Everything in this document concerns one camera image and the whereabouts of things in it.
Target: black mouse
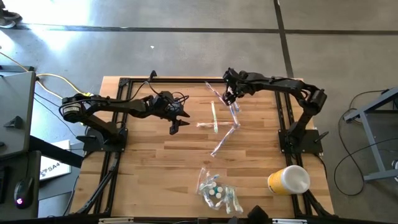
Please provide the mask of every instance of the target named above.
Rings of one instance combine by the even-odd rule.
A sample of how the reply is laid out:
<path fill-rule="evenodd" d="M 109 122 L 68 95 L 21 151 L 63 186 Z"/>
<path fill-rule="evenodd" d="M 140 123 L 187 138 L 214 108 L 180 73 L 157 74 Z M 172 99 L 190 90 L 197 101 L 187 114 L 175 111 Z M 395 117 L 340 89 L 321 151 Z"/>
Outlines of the black mouse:
<path fill-rule="evenodd" d="M 26 177 L 18 181 L 14 191 L 15 205 L 19 209 L 27 208 L 33 201 L 33 178 Z"/>

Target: concrete floor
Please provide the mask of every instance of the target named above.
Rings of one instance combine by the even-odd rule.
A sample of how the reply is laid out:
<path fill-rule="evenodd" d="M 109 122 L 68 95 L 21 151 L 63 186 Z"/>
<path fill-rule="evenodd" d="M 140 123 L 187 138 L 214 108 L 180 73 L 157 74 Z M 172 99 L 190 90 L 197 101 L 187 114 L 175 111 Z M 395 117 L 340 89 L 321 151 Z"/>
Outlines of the concrete floor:
<path fill-rule="evenodd" d="M 19 12 L 27 24 L 278 28 L 272 0 L 4 2 L 10 10 Z M 397 30 L 398 2 L 394 0 L 279 2 L 286 29 Z M 330 131 L 323 140 L 323 159 L 335 213 L 346 218 L 398 223 L 398 183 L 393 179 L 368 183 L 364 192 L 354 197 L 339 193 L 333 182 L 334 167 L 346 155 L 337 135 L 338 119 L 354 95 L 396 86 L 398 35 L 287 35 L 286 39 L 294 77 L 304 78 L 328 94 L 323 111 L 315 117 L 315 126 L 321 132 Z M 105 75 L 148 75 L 151 70 L 163 76 L 221 76 L 226 68 L 234 67 L 266 76 L 286 76 L 280 43 L 279 34 L 48 31 L 45 26 L 0 31 L 4 53 L 24 65 L 37 67 L 38 73 L 63 75 L 79 89 L 92 93 L 99 92 Z M 11 62 L 0 58 L 0 64 Z M 47 77 L 44 83 L 59 95 L 75 94 L 60 80 Z M 60 103 L 39 86 L 36 91 Z M 377 93 L 363 95 L 356 107 L 375 97 Z M 37 103 L 34 121 L 34 136 L 50 142 L 74 139 L 59 120 Z M 78 124 L 69 127 L 76 134 L 83 133 Z M 350 151 L 368 144 L 362 127 L 354 124 L 343 124 L 343 138 Z M 398 154 L 382 152 L 382 156 L 388 165 Z M 376 170 L 369 151 L 358 153 L 355 158 L 365 174 Z M 342 164 L 337 181 L 347 192 L 360 188 L 359 173 L 352 161 Z M 73 182 L 65 185 L 70 189 Z M 68 196 L 41 201 L 39 215 L 61 215 Z"/>

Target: yellow paper cup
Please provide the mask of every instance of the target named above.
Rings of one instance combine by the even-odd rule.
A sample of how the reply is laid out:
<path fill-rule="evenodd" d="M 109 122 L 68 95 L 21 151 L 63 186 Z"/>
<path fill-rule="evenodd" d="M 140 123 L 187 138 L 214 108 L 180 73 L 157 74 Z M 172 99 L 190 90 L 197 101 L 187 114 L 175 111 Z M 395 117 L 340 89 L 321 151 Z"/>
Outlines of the yellow paper cup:
<path fill-rule="evenodd" d="M 274 194 L 302 194 L 310 188 L 310 176 L 300 166 L 291 165 L 268 177 L 268 188 Z"/>

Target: yellow cable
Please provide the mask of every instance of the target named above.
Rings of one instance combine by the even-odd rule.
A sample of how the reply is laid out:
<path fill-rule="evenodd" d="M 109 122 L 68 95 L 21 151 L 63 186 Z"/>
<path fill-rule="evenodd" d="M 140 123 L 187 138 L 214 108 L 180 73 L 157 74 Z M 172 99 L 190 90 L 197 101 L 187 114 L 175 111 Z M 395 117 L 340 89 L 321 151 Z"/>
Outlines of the yellow cable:
<path fill-rule="evenodd" d="M 64 78 L 64 77 L 62 77 L 62 76 L 60 76 L 60 75 L 55 75 L 55 74 L 51 74 L 51 73 L 42 73 L 42 74 L 38 74 L 38 75 L 36 75 L 36 76 L 37 76 L 37 77 L 40 77 L 40 76 L 43 76 L 43 75 L 48 75 L 48 76 L 60 78 L 60 79 L 62 79 L 63 81 L 65 81 L 67 84 L 69 84 L 70 86 L 72 86 L 72 88 L 73 88 L 74 90 L 76 90 L 76 92 L 78 92 L 78 93 L 80 93 L 80 94 L 84 94 L 84 93 L 82 93 L 80 90 L 78 90 L 70 81 L 68 81 L 66 78 Z"/>
<path fill-rule="evenodd" d="M 18 66 L 20 66 L 22 69 L 24 69 L 25 71 L 29 72 L 25 67 L 23 67 L 20 63 L 16 62 L 14 59 L 8 57 L 6 54 L 0 52 L 0 54 L 2 54 L 3 56 L 7 57 L 9 60 L 12 60 L 14 63 L 16 63 Z"/>
<path fill-rule="evenodd" d="M 60 99 L 62 100 L 62 97 L 61 97 L 60 95 L 58 95 L 58 94 L 56 94 L 56 93 L 54 93 L 54 92 L 48 90 L 46 87 L 43 86 L 43 84 L 42 84 L 41 82 L 39 82 L 39 81 L 36 81 L 36 82 L 37 82 L 46 92 L 48 92 L 48 93 L 50 93 L 50 94 L 53 94 L 54 96 L 56 96 L 56 97 L 58 97 L 58 98 L 60 98 Z"/>

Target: wooden table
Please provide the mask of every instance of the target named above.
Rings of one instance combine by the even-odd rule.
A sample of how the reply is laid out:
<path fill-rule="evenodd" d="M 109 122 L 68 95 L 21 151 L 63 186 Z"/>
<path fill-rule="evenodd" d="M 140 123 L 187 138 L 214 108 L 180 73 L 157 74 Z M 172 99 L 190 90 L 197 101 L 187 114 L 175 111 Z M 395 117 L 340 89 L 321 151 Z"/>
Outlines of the wooden table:
<path fill-rule="evenodd" d="M 120 77 L 104 77 L 100 95 L 115 98 Z M 134 84 L 133 92 L 140 83 Z M 129 116 L 129 138 L 122 155 L 116 191 L 113 217 L 230 217 L 224 207 L 208 208 L 203 197 L 195 193 L 199 171 L 206 167 L 212 174 L 219 174 L 220 182 L 236 187 L 245 217 L 255 205 L 261 206 L 270 217 L 294 216 L 289 196 L 273 195 L 267 188 L 267 177 L 286 167 L 285 157 L 279 152 L 277 130 L 279 120 L 273 91 L 260 91 L 254 96 L 239 99 L 242 112 L 238 115 L 239 130 L 227 140 L 216 157 L 210 152 L 229 130 L 219 127 L 197 128 L 197 122 L 212 122 L 211 101 L 215 102 L 218 121 L 232 121 L 227 107 L 201 83 L 153 83 L 157 91 L 180 91 L 189 95 L 185 111 L 191 123 L 169 135 L 170 122 L 154 116 L 138 119 Z M 213 84 L 219 92 L 223 84 Z M 153 95 L 144 85 L 136 98 Z M 301 107 L 292 98 L 295 118 L 301 115 Z M 112 113 L 97 113 L 110 121 Z M 98 185 L 103 163 L 103 152 L 92 153 L 83 161 L 80 178 L 72 203 L 72 212 L 88 200 Z M 328 184 L 321 162 L 314 155 L 303 154 L 305 169 L 311 177 L 311 190 L 324 208 L 333 213 Z M 105 189 L 103 205 L 108 189 Z"/>

